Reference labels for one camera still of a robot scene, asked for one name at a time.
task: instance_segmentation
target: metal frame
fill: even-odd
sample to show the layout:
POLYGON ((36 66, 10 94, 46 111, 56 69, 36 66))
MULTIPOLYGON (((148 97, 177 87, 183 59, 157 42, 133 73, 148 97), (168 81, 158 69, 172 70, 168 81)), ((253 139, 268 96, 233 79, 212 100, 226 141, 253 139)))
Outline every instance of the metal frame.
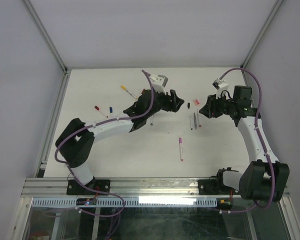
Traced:
MULTIPOLYGON (((35 26, 45 41, 47 47, 57 61, 58 65, 63 71, 62 81, 58 86, 59 91, 55 100, 54 108, 50 117, 49 125, 46 130, 46 138, 40 148, 38 158, 38 167, 35 175, 39 169, 44 169, 47 164, 47 157, 52 145, 53 136, 56 130, 61 106, 67 89, 69 76, 71 71, 68 70, 61 56, 59 55, 53 41, 51 40, 47 30, 41 22, 31 0, 21 0, 25 9, 32 18, 35 26)), ((277 0, 271 9, 267 19, 265 20, 261 30, 259 31, 255 41, 253 42, 242 67, 246 68, 256 52, 258 46, 264 39, 267 31, 285 0, 277 0)), ((120 194, 123 197, 138 197, 140 195, 175 195, 175 196, 191 196, 204 197, 199 195, 198 180, 207 178, 111 178, 110 192, 120 194)), ((66 178, 27 178, 18 203, 17 211, 14 215, 13 222, 8 233, 9 240, 21 240, 24 237, 24 232, 27 227, 29 214, 31 213, 30 206, 33 198, 36 197, 67 197, 66 191, 68 182, 66 178)), ((209 195, 209 197, 227 198, 227 195, 209 195)), ((287 233, 291 239, 300 240, 300 223, 294 211, 292 202, 289 198, 288 189, 286 189, 282 200, 280 201, 282 218, 285 219, 287 233)), ((252 239, 257 239, 251 213, 247 215, 248 225, 251 231, 252 239)))
POLYGON ((67 72, 65 72, 63 74, 62 80, 58 87, 58 94, 55 99, 55 103, 54 103, 52 113, 50 116, 50 121, 49 121, 48 127, 46 129, 46 133, 45 133, 45 141, 40 148, 39 159, 38 159, 36 171, 34 173, 35 177, 37 176, 40 169, 46 168, 51 145, 53 143, 55 131, 57 128, 57 123, 58 123, 61 107, 64 102, 70 74, 71 74, 70 70, 68 70, 67 72))
POLYGON ((296 215, 290 197, 283 197, 280 201, 282 218, 285 219, 287 231, 291 240, 300 240, 300 222, 296 215))
MULTIPOLYGON (((208 178, 111 178, 110 192, 120 194, 124 198, 135 198, 138 196, 171 195, 192 198, 228 198, 228 195, 199 195, 198 180, 208 178)), ((66 195, 68 187, 67 178, 27 178, 23 187, 17 213, 13 220, 9 240, 20 240, 27 227, 27 219, 30 214, 30 206, 34 199, 45 198, 69 198, 66 195)), ((286 188, 280 202, 282 218, 287 226, 287 234, 291 239, 300 240, 300 224, 294 212, 289 191, 286 188)), ((246 201, 238 201, 240 206, 246 206, 246 201)), ((247 229, 251 233, 251 239, 257 239, 255 225, 250 212, 247 213, 247 229)))
POLYGON ((273 5, 268 17, 266 18, 263 26, 261 27, 258 35, 256 36, 248 54, 246 55, 243 63, 242 63, 242 67, 245 69, 247 67, 247 65, 249 64, 250 60, 252 59, 252 57, 254 56, 258 46, 260 45, 260 43, 263 41, 265 35, 267 34, 271 23, 273 22, 273 20, 275 19, 275 17, 277 16, 279 10, 281 9, 282 5, 284 4, 286 0, 277 0, 275 2, 275 4, 273 5))
POLYGON ((52 53, 53 57, 59 64, 60 68, 62 69, 62 71, 64 73, 67 72, 67 67, 66 67, 64 61, 61 59, 54 43, 52 42, 45 26, 41 22, 31 1, 30 0, 21 0, 21 2, 23 3, 23 6, 26 9, 26 11, 29 13, 30 17, 32 18, 33 23, 35 24, 36 28, 38 29, 39 33, 41 34, 42 39, 46 43, 46 45, 47 45, 48 49, 50 50, 50 52, 52 53))
POLYGON ((32 197, 21 197, 16 213, 12 221, 12 225, 8 232, 9 240, 21 240, 23 239, 25 229, 30 214, 30 208, 32 204, 32 197))

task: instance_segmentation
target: purple cable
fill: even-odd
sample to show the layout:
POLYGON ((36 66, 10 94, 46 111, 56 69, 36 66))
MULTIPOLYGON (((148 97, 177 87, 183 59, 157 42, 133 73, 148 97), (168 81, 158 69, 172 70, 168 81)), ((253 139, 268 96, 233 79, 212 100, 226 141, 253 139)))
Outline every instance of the purple cable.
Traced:
POLYGON ((268 152, 268 149, 267 149, 267 146, 266 146, 266 143, 264 141, 264 138, 262 137, 261 135, 261 132, 258 128, 258 116, 259 116, 259 112, 260 112, 260 106, 261 106, 261 102, 262 102, 262 91, 261 91, 261 85, 258 81, 258 79, 256 78, 256 76, 250 72, 249 70, 246 70, 244 68, 241 68, 241 67, 234 67, 234 68, 231 68, 229 69, 228 71, 226 71, 219 79, 222 80, 228 73, 234 71, 234 70, 240 70, 240 71, 243 71, 247 74, 249 74, 255 81, 255 83, 257 84, 258 86, 258 89, 259 89, 259 102, 258 102, 258 106, 257 106, 257 110, 256 110, 256 117, 254 118, 254 125, 255 125, 255 128, 256 128, 256 133, 260 139, 260 142, 261 142, 261 145, 262 145, 262 148, 263 148, 263 151, 265 152, 265 157, 266 157, 266 160, 267 162, 269 163, 269 167, 270 167, 270 175, 271 175, 271 193, 270 193, 270 197, 269 197, 269 200, 267 202, 267 204, 265 206, 261 206, 259 205, 258 203, 255 203, 255 205, 257 205, 258 207, 260 208, 263 208, 263 209, 267 209, 270 207, 271 203, 272 203, 272 200, 274 198, 274 194, 275 194, 275 185, 276 185, 276 181, 275 181, 275 171, 274 171, 274 167, 272 165, 272 162, 271 162, 271 159, 270 159, 270 156, 269 154, 267 153, 268 152))
POLYGON ((105 240, 109 240, 110 237, 116 232, 117 228, 120 225, 120 221, 121 221, 121 215, 120 214, 111 218, 110 227, 109 227, 108 232, 105 236, 105 240))
POLYGON ((100 126, 102 124, 106 124, 106 123, 110 123, 110 122, 113 122, 113 121, 119 121, 119 120, 132 120, 132 119, 138 119, 138 118, 142 118, 144 117, 145 115, 147 115, 150 110, 152 109, 153 107, 153 104, 154 104, 154 100, 155 100, 155 92, 154 92, 154 89, 152 87, 152 83, 151 83, 151 80, 149 78, 150 74, 147 73, 146 71, 142 70, 143 74, 145 75, 146 79, 148 80, 148 83, 150 85, 150 90, 151 90, 151 102, 150 102, 150 105, 149 105, 149 108, 147 109, 147 111, 145 111, 144 113, 138 115, 138 116, 131 116, 131 117, 120 117, 120 118, 112 118, 112 119, 107 119, 107 120, 104 120, 104 121, 101 121, 101 122, 98 122, 94 125, 88 125, 88 126, 85 126, 75 132, 73 132, 72 134, 70 134, 69 136, 67 136, 60 144, 59 146, 56 148, 55 150, 55 153, 54 153, 54 158, 55 160, 58 162, 58 163, 62 163, 62 164, 66 164, 67 168, 69 169, 70 173, 72 174, 73 178, 75 179, 75 181, 84 189, 86 190, 89 190, 90 192, 94 192, 94 193, 99 193, 99 194, 105 194, 105 195, 111 195, 111 196, 114 196, 116 198, 119 198, 121 199, 122 201, 122 205, 123 207, 116 213, 114 214, 111 214, 111 215, 100 215, 100 214, 95 214, 95 213, 91 213, 91 212, 88 212, 86 210, 83 210, 82 208, 80 208, 80 210, 83 212, 83 213, 86 213, 86 214, 89 214, 89 215, 92 215, 92 216, 95 216, 95 217, 102 217, 102 218, 111 218, 111 217, 114 217, 114 216, 117 216, 119 215, 125 208, 125 200, 119 196, 118 194, 115 194, 115 193, 110 193, 110 192, 104 192, 104 191, 98 191, 98 190, 94 190, 92 188, 89 188, 89 187, 86 187, 85 185, 83 185, 79 179, 76 177, 75 173, 72 171, 71 167, 69 166, 69 164, 67 163, 67 161, 62 161, 60 159, 58 159, 58 152, 60 151, 60 148, 65 144, 66 141, 68 141, 69 139, 71 139, 72 137, 74 137, 75 135, 77 135, 78 133, 86 130, 86 129, 89 129, 89 128, 92 128, 93 126, 100 126))

